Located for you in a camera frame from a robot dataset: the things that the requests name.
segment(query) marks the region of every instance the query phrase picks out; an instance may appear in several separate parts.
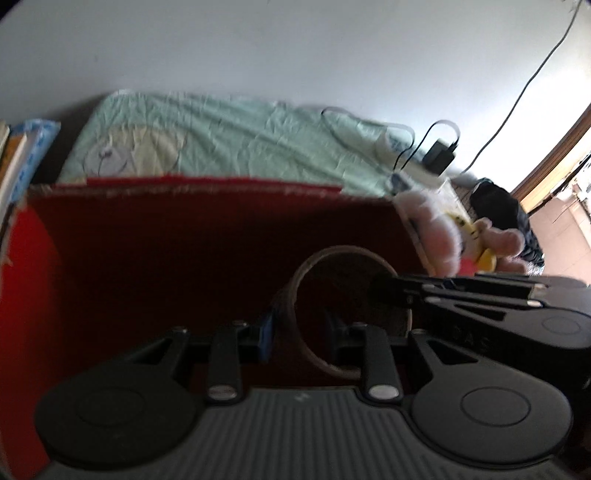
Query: charger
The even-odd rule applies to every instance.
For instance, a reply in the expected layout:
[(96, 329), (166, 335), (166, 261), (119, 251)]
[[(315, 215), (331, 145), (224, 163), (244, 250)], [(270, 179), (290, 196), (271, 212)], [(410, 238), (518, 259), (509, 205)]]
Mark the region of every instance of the charger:
[(456, 158), (456, 147), (457, 142), (446, 145), (441, 139), (437, 140), (423, 157), (423, 167), (435, 175), (441, 175)]

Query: wooden door frame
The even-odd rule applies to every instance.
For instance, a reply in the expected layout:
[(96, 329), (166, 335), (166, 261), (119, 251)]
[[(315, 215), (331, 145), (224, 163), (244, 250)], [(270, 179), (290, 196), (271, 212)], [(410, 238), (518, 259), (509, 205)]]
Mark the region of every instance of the wooden door frame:
[(511, 192), (513, 197), (521, 201), (532, 192), (558, 166), (590, 128), (591, 103), (546, 158)]

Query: black cable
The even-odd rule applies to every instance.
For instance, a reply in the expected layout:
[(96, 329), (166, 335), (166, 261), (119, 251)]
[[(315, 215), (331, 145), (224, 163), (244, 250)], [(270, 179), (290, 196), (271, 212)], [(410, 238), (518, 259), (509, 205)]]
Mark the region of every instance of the black cable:
[(400, 167), (400, 170), (403, 170), (404, 167), (406, 167), (406, 165), (408, 164), (408, 162), (410, 162), (410, 159), (414, 157), (414, 154), (416, 152), (418, 152), (418, 149), (421, 148), (421, 145), (426, 140), (427, 135), (429, 134), (429, 132), (433, 129), (433, 127), (435, 125), (447, 125), (447, 126), (453, 128), (454, 132), (456, 133), (456, 141), (454, 143), (452, 143), (449, 146), (449, 148), (451, 149), (451, 151), (454, 151), (456, 149), (457, 144), (460, 141), (460, 128), (454, 122), (452, 122), (450, 120), (437, 120), (436, 122), (433, 122), (432, 125), (428, 128), (427, 133), (425, 134), (423, 139), (419, 142), (419, 144), (417, 145), (417, 148), (415, 148), (413, 153), (411, 153), (410, 156), (407, 158), (406, 162), (404, 162), (404, 165), (402, 165), (402, 167)]
[(579, 13), (579, 9), (581, 8), (581, 4), (582, 3), (583, 3), (583, 0), (579, 0), (579, 3), (577, 4), (577, 7), (574, 10), (573, 18), (570, 20), (569, 26), (567, 27), (566, 31), (564, 32), (564, 35), (562, 35), (562, 38), (558, 41), (558, 43), (554, 46), (554, 48), (552, 50), (550, 50), (550, 53), (548, 53), (548, 55), (546, 55), (546, 58), (544, 59), (544, 61), (540, 64), (540, 66), (538, 67), (538, 69), (534, 72), (534, 74), (527, 81), (527, 83), (523, 87), (523, 90), (521, 91), (521, 93), (517, 97), (517, 100), (513, 104), (513, 107), (511, 107), (511, 110), (509, 111), (509, 114), (505, 117), (505, 119), (503, 120), (503, 123), (501, 123), (501, 126), (498, 128), (498, 130), (495, 132), (495, 134), (489, 139), (489, 141), (486, 142), (484, 144), (484, 146), (478, 151), (478, 153), (474, 157), (474, 160), (472, 160), (472, 162), (466, 168), (464, 168), (464, 170), (462, 170), (462, 173), (466, 173), (468, 170), (470, 170), (474, 166), (474, 163), (476, 163), (476, 160), (478, 160), (478, 157), (480, 157), (480, 154), (482, 152), (484, 152), (484, 150), (493, 142), (493, 140), (501, 132), (501, 130), (503, 130), (503, 127), (509, 121), (509, 118), (513, 114), (513, 111), (517, 107), (517, 104), (521, 100), (521, 97), (523, 97), (523, 94), (527, 90), (527, 87), (530, 86), (530, 83), (533, 82), (534, 79), (538, 76), (538, 74), (541, 71), (541, 69), (544, 68), (544, 65), (546, 65), (546, 62), (548, 62), (548, 60), (550, 59), (550, 57), (554, 54), (554, 52), (556, 50), (558, 50), (558, 47), (560, 47), (562, 45), (562, 43), (564, 42), (564, 40), (566, 39), (567, 35), (570, 32), (570, 29), (573, 27), (574, 20), (577, 18), (577, 14)]
[(345, 110), (344, 108), (339, 108), (339, 107), (334, 107), (334, 106), (328, 106), (322, 109), (322, 111), (320, 112), (320, 117), (322, 119), (322, 122), (324, 123), (325, 127), (329, 130), (330, 134), (333, 136), (333, 138), (346, 150), (350, 150), (353, 151), (354, 153), (356, 153), (357, 155), (361, 155), (362, 157), (368, 158), (367, 155), (359, 150), (357, 150), (356, 148), (353, 148), (351, 145), (348, 145), (347, 143), (345, 143), (341, 138), (339, 138), (339, 136), (336, 134), (336, 132), (334, 131), (334, 129), (329, 125), (328, 121), (326, 120), (326, 117), (324, 116), (325, 112), (336, 112), (336, 113), (342, 113), (344, 115), (347, 115), (350, 118), (353, 118), (355, 120), (357, 120), (360, 123), (363, 123), (365, 125), (371, 125), (373, 127), (383, 127), (386, 128), (386, 130), (388, 130), (389, 128), (399, 128), (401, 130), (405, 130), (407, 131), (410, 136), (411, 136), (411, 144), (408, 148), (406, 148), (405, 150), (403, 150), (401, 152), (401, 154), (405, 153), (406, 151), (410, 150), (413, 145), (414, 145), (414, 141), (415, 141), (415, 132), (414, 130), (409, 127), (408, 125), (404, 125), (404, 124), (391, 124), (388, 122), (376, 122), (374, 120), (365, 120), (363, 118), (360, 118), (356, 115), (353, 115), (351, 112)]

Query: stuffed animal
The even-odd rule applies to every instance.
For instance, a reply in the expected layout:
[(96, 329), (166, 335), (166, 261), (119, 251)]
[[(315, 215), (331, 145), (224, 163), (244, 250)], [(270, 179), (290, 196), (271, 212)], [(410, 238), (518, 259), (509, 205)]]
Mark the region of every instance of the stuffed animal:
[(444, 213), (429, 192), (411, 190), (394, 197), (411, 222), (438, 277), (474, 275), (478, 271), (525, 273), (525, 262), (514, 258), (524, 247), (522, 233), (499, 230), (489, 219), (474, 224)]

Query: yellow plush part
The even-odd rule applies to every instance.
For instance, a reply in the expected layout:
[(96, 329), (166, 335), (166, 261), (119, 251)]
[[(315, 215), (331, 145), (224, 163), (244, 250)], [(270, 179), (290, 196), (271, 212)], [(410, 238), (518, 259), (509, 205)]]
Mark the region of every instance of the yellow plush part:
[(476, 262), (476, 268), (483, 272), (494, 272), (496, 269), (496, 255), (490, 248), (483, 251), (482, 255)]

